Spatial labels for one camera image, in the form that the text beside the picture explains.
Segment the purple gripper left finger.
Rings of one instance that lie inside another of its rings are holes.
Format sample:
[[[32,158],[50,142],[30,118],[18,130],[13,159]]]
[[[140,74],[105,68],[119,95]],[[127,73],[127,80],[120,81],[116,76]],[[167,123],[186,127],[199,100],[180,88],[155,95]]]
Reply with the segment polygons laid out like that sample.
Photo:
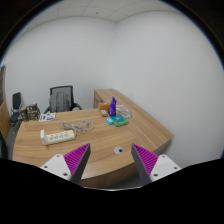
[[[90,145],[86,144],[65,155],[56,154],[41,169],[79,185],[90,154]]]

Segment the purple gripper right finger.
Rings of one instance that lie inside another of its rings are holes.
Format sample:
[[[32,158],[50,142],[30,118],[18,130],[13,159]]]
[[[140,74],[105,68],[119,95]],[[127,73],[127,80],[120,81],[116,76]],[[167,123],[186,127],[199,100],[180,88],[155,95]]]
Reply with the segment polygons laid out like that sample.
[[[136,144],[132,145],[131,154],[143,185],[180,170],[180,167],[167,155],[156,155]]]

